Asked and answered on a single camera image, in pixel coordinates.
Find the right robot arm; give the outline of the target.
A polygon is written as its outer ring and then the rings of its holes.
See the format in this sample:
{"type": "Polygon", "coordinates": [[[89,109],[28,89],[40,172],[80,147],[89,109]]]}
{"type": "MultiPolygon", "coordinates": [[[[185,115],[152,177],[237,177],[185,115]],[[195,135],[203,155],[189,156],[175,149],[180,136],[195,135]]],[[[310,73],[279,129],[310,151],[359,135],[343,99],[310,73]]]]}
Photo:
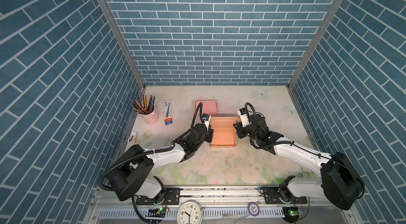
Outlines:
{"type": "Polygon", "coordinates": [[[364,195],[365,183],[345,154],[319,152],[297,144],[270,131],[264,117],[258,114],[242,115],[241,119],[233,125],[238,138],[249,137],[255,149],[288,158],[317,175],[314,179],[287,177],[278,188],[282,202],[314,197],[326,199],[341,210],[349,210],[364,195]]]}

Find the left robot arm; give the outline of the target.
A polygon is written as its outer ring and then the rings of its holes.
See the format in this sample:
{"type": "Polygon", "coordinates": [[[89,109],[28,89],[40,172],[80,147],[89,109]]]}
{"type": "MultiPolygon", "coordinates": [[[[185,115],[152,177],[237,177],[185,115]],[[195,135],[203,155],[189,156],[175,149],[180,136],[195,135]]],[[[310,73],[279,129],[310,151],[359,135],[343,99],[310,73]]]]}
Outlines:
{"type": "Polygon", "coordinates": [[[145,150],[140,145],[133,145],[101,175],[98,186],[114,191],[120,201],[142,196],[159,204],[166,199],[168,189],[156,176],[148,179],[151,171],[190,159],[204,142],[212,142],[213,134],[210,125],[197,124],[167,147],[145,150]]]}

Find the tan cardboard box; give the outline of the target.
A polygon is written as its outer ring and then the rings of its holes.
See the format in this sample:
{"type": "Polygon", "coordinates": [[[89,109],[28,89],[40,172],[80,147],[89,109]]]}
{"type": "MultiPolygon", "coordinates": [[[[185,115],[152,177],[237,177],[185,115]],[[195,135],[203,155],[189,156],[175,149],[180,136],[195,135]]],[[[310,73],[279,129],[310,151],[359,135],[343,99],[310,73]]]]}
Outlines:
{"type": "Polygon", "coordinates": [[[211,128],[214,130],[211,148],[236,147],[236,129],[234,124],[241,120],[237,117],[212,117],[211,128]]]}

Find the pink cardboard box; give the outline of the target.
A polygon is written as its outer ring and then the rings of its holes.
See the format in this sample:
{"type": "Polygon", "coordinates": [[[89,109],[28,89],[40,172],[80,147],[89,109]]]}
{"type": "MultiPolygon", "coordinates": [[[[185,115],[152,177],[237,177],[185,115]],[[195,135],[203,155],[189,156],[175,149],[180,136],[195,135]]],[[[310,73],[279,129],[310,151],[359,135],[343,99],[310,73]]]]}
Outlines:
{"type": "Polygon", "coordinates": [[[217,100],[195,100],[195,108],[202,103],[202,113],[209,114],[211,116],[218,116],[217,100]]]}

